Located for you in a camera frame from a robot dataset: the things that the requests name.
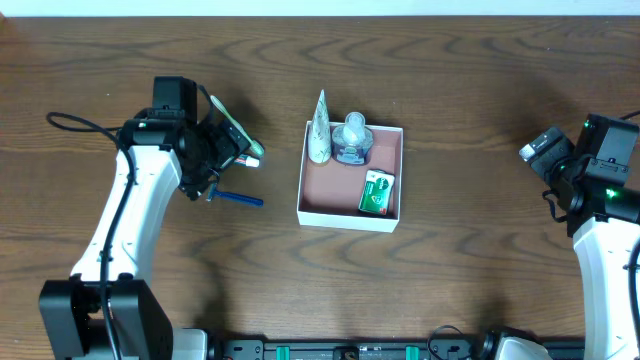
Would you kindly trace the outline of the white floral cone tube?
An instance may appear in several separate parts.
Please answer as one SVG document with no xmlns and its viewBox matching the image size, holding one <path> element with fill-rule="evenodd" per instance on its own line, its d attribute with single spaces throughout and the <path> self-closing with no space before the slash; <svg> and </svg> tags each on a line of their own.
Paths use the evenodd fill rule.
<svg viewBox="0 0 640 360">
<path fill-rule="evenodd" d="M 330 117 L 324 91 L 320 92 L 310 124 L 307 154 L 316 164 L 324 164 L 331 157 Z"/>
</svg>

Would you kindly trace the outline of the blue disposable razor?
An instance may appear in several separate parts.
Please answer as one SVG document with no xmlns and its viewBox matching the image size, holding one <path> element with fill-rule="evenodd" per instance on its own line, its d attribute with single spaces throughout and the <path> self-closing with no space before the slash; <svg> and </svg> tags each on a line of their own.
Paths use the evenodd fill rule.
<svg viewBox="0 0 640 360">
<path fill-rule="evenodd" d="M 238 193 L 219 190 L 217 182 L 213 182 L 211 184 L 208 195 L 207 195 L 207 201 L 211 202 L 214 198 L 221 198 L 221 199 L 225 199 L 225 200 L 229 200 L 229 201 L 233 201 L 233 202 L 237 202 L 245 205 L 250 205 L 254 207 L 264 206 L 264 201 L 262 199 L 247 196 L 247 195 L 242 195 Z"/>
</svg>

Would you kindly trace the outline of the green white soap box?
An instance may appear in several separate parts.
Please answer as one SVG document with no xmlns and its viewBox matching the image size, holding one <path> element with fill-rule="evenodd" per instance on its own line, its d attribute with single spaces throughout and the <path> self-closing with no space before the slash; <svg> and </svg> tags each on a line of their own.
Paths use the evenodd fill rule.
<svg viewBox="0 0 640 360">
<path fill-rule="evenodd" d="M 368 170 L 358 209 L 365 213 L 386 215 L 394 184 L 394 175 L 381 170 Z"/>
</svg>

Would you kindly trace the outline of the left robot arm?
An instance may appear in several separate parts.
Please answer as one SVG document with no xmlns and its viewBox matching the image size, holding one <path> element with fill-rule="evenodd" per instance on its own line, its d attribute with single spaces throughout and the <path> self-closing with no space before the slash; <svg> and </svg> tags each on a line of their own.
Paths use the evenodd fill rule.
<svg viewBox="0 0 640 360">
<path fill-rule="evenodd" d="M 50 112 L 59 127 L 105 135 L 116 174 L 96 231 L 66 280 L 48 280 L 39 310 L 57 359 L 207 359 L 201 329 L 176 329 L 150 288 L 154 252 L 176 191 L 212 194 L 221 172 L 246 150 L 264 151 L 233 118 L 214 125 L 144 114 L 117 128 Z"/>
</svg>

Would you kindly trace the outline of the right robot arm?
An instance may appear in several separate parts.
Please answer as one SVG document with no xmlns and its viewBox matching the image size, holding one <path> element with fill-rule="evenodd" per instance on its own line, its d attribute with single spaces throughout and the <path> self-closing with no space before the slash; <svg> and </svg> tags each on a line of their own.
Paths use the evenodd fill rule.
<svg viewBox="0 0 640 360">
<path fill-rule="evenodd" d="M 639 356 L 639 194 L 625 186 L 638 136 L 635 124 L 595 117 L 576 143 L 551 127 L 519 152 L 547 185 L 542 197 L 573 241 L 586 359 Z"/>
</svg>

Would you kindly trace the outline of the blue hand soap bottle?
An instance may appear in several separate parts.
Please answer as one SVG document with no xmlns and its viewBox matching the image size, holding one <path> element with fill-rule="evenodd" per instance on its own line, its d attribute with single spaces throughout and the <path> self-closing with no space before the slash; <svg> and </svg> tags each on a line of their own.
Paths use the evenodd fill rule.
<svg viewBox="0 0 640 360">
<path fill-rule="evenodd" d="M 373 144 L 373 133 L 360 112 L 349 113 L 345 122 L 332 131 L 333 158 L 346 165 L 365 165 Z"/>
</svg>

